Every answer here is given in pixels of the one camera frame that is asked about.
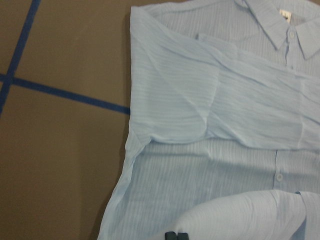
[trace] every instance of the white button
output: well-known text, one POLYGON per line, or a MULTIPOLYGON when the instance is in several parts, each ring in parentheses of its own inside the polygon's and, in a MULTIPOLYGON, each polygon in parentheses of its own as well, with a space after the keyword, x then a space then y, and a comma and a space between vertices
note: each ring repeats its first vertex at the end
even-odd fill
POLYGON ((279 173, 279 174, 276 175, 276 180, 277 180, 278 182, 281 182, 282 179, 284 179, 284 176, 283 176, 281 173, 279 173))
POLYGON ((290 38, 294 38, 295 37, 295 33, 293 32, 293 31, 291 31, 290 33, 289 33, 289 36, 290 36, 290 38))

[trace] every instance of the light blue shirt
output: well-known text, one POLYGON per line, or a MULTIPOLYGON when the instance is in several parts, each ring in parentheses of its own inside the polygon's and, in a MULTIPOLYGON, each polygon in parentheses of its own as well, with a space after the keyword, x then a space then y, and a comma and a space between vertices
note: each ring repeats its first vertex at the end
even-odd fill
MULTIPOLYGON (((221 197, 320 194, 319 6, 162 3, 133 7, 130 31, 129 136, 99 239, 147 239, 221 197)), ((319 238, 320 201, 305 195, 292 239, 319 238)))

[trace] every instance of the brown surface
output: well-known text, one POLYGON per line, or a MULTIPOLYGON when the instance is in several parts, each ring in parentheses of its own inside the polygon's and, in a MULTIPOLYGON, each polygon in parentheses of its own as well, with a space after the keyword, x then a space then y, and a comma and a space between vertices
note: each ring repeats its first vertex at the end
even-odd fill
MULTIPOLYGON (((0 3, 2 74, 30 2, 0 3)), ((129 106, 130 7, 159 2, 42 0, 15 76, 129 106)), ((121 173, 128 120, 12 86, 0 119, 0 240, 96 239, 121 173)))
POLYGON ((0 2, 0 74, 6 74, 31 0, 0 2))

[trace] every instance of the shirt collar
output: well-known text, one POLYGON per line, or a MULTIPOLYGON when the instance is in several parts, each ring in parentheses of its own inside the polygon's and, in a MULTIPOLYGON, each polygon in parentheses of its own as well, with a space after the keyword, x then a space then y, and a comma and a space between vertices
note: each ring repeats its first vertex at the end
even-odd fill
MULTIPOLYGON (((250 9, 278 50, 286 41, 290 24, 279 14, 272 2, 269 0, 235 0, 235 2, 250 9)), ((295 29, 303 56, 305 59, 309 59, 320 50, 320 17, 300 24, 295 29)))

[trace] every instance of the blue tape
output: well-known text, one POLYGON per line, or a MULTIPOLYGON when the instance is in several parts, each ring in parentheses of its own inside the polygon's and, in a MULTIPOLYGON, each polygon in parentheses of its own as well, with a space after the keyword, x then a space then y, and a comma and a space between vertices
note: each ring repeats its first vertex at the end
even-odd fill
POLYGON ((6 103, 8 93, 10 90, 10 86, 13 83, 13 77, 15 75, 15 72, 17 70, 17 67, 19 65, 22 53, 24 51, 24 48, 27 43, 27 39, 29 36, 29 32, 32 26, 32 23, 34 22, 34 18, 36 15, 36 12, 38 10, 39 4, 41 0, 33 0, 31 2, 28 14, 25 18, 23 28, 20 33, 19 40, 15 46, 15 50, 9 65, 9 68, 6 73, 6 77, 2 78, 2 88, 0 90, 0 114, 2 113, 3 107, 6 103))
MULTIPOLYGON (((0 74, 0 81, 3 81, 3 78, 5 78, 5 77, 6 77, 5 75, 0 74)), ((39 91, 42 93, 51 94, 51 95, 58 96, 61 98, 70 99, 70 100, 74 100, 77 102, 81 102, 81 103, 93 105, 96 107, 100 107, 100 108, 104 108, 104 109, 108 109, 108 110, 112 110, 112 111, 116 111, 119 113, 130 115, 130 108, 129 107, 121 106, 121 105, 114 104, 114 103, 107 102, 107 101, 102 101, 102 100, 99 100, 99 99, 96 99, 93 97, 84 96, 84 95, 73 93, 70 91, 61 90, 61 89, 58 89, 55 87, 46 86, 43 84, 24 80, 21 78, 13 77, 12 84, 16 85, 16 86, 27 88, 27 89, 36 90, 36 91, 39 91)))

